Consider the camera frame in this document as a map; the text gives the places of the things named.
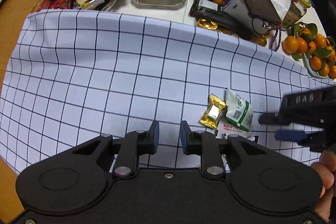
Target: bunch of tangerines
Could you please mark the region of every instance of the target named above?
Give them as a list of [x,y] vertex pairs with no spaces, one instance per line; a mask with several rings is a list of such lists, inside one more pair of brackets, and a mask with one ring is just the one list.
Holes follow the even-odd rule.
[[294,35],[287,36],[282,42],[283,51],[287,54],[292,54],[295,60],[301,59],[303,55],[306,55],[313,70],[318,71],[321,76],[329,75],[330,78],[335,79],[336,57],[333,39],[324,37],[319,33],[314,35],[306,27],[300,28]]

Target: checkered tablecloth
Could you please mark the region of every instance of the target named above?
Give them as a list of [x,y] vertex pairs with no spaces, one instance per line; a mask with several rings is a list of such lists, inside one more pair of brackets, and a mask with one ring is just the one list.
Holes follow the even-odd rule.
[[[101,133],[116,138],[160,121],[157,154],[141,166],[194,167],[179,124],[192,130],[208,94],[226,88],[251,102],[253,135],[310,164],[318,154],[274,139],[258,117],[284,94],[334,85],[289,58],[236,37],[189,25],[115,13],[43,10],[24,22],[0,99],[0,155],[17,172]],[[289,128],[316,130],[302,125]]]

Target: orange floor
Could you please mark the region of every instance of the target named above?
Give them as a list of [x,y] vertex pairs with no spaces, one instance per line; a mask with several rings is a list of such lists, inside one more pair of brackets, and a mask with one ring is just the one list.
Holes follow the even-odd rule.
[[[3,0],[0,5],[0,89],[22,24],[36,3],[36,0]],[[5,223],[23,210],[15,192],[15,180],[16,174],[0,159],[0,219]]]

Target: green and white snack packet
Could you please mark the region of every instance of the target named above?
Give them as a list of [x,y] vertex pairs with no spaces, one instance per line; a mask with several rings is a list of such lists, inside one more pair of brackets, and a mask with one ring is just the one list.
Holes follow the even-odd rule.
[[226,119],[239,128],[250,131],[253,117],[251,104],[231,89],[226,91],[225,103],[227,107]]

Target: glass jar with yellow lid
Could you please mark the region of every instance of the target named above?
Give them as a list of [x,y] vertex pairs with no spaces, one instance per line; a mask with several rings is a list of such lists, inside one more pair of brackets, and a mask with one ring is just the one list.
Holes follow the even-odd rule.
[[292,0],[289,10],[281,24],[281,29],[285,31],[293,26],[307,13],[307,9],[310,7],[311,3],[309,0]]

